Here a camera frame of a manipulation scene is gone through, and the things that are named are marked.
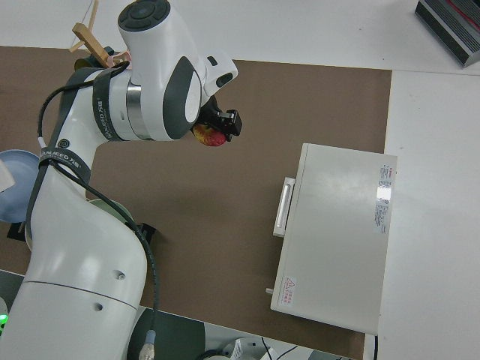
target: brown mat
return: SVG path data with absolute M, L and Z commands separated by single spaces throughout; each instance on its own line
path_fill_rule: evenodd
M 38 110 L 78 56 L 0 47 L 0 150 L 38 152 Z M 160 231 L 153 249 L 161 310 L 361 359 L 363 334 L 270 310 L 265 288 L 274 286 L 281 252 L 282 240 L 272 235 L 281 187 L 296 175 L 302 143 L 383 152 L 391 72 L 236 64 L 238 79 L 217 99 L 222 109 L 239 110 L 239 138 L 220 148 L 191 134 L 105 144 L 91 183 Z M 0 269 L 24 272 L 28 251 L 4 239 L 6 229 L 0 226 Z M 146 306 L 151 288 L 148 282 Z

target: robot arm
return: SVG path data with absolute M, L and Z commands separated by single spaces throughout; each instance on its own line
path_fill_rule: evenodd
M 235 65 L 225 55 L 199 55 L 170 3 L 139 0 L 118 27 L 133 70 L 78 70 L 69 84 L 83 85 L 63 94 L 42 150 L 27 214 L 31 260 L 0 337 L 2 360 L 116 360 L 128 344 L 146 254 L 131 229 L 86 201 L 79 186 L 99 145 L 177 140 L 195 124 L 227 137 L 241 130 L 237 112 L 222 112 L 214 97 L 237 76 Z M 143 359 L 152 359 L 150 350 Z

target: drawer handle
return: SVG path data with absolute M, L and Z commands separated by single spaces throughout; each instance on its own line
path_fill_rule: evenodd
M 275 219 L 275 226 L 273 235 L 283 238 L 287 228 L 288 211 L 290 209 L 290 202 L 292 201 L 294 178 L 285 178 L 283 181 L 282 194 L 280 202 L 278 203 L 277 218 Z

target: white box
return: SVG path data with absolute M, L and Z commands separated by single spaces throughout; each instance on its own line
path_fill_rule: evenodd
M 377 334 L 396 166 L 303 145 L 271 309 Z

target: label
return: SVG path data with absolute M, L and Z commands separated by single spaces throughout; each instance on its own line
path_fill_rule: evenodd
M 375 233 L 386 234 L 389 231 L 389 208 L 392 199 L 393 168 L 385 164 L 380 168 L 378 188 L 376 190 Z
M 283 306 L 291 307 L 293 305 L 293 296 L 295 294 L 295 288 L 297 286 L 297 279 L 291 276 L 283 278 L 283 289 L 281 304 Z

